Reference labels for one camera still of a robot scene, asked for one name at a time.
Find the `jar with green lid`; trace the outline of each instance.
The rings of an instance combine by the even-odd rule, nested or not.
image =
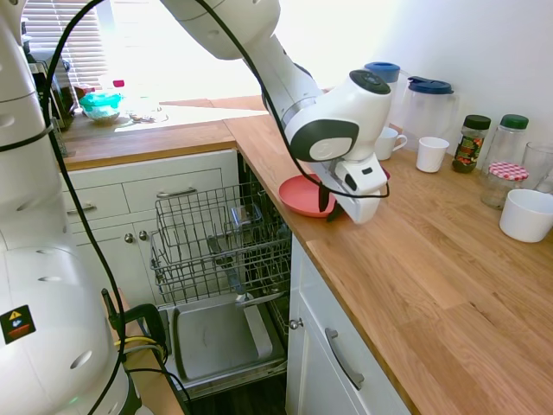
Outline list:
[[[492,120],[483,115],[467,115],[453,158],[453,170],[460,173],[470,173],[474,170],[491,123]]]
[[[492,163],[522,164],[524,149],[528,142],[526,138],[528,122],[527,117],[518,114],[506,114],[501,119],[482,165],[480,173],[482,179],[489,175]]]

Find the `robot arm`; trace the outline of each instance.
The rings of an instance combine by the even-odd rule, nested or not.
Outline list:
[[[242,56],[195,0],[163,0],[181,25],[221,59]],[[285,127],[292,156],[328,187],[379,195],[386,179],[373,154],[390,91],[363,71],[323,94],[273,35],[277,0],[207,0],[245,47]],[[59,173],[23,56],[24,0],[0,2],[0,407],[22,415],[82,415],[117,359],[99,293],[67,231]],[[378,199],[337,196],[357,222]],[[119,367],[97,413],[148,413]]]
[[[208,52],[223,60],[243,58],[223,29],[196,0],[162,0],[179,24]],[[376,212],[387,178],[374,144],[390,110],[390,88],[367,71],[352,71],[343,84],[323,93],[286,54],[274,35],[278,0],[206,0],[250,56],[289,142],[291,156],[310,162],[353,221]]]

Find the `jar with red gingham lid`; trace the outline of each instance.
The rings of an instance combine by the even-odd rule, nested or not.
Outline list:
[[[507,194],[514,188],[520,188],[528,178],[528,171],[515,163],[492,163],[488,173],[480,199],[490,208],[499,210],[503,209]]]

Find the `plastic jug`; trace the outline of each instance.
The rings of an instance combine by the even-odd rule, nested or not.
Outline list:
[[[419,138],[447,135],[459,110],[459,100],[448,82],[418,76],[409,81],[403,105],[403,133],[407,137],[405,148],[417,150]]]
[[[402,105],[404,102],[405,90],[407,89],[408,73],[401,70],[401,67],[390,62],[371,62],[365,65],[365,69],[378,75],[388,84],[391,89],[390,113],[386,119],[385,126],[389,124],[401,127]]]

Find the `warning label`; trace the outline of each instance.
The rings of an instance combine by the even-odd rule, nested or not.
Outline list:
[[[21,339],[36,331],[28,305],[8,311],[0,316],[3,338],[6,344]]]
[[[21,317],[21,314],[18,313],[17,311],[12,311],[10,316],[10,321],[15,320],[17,317]]]

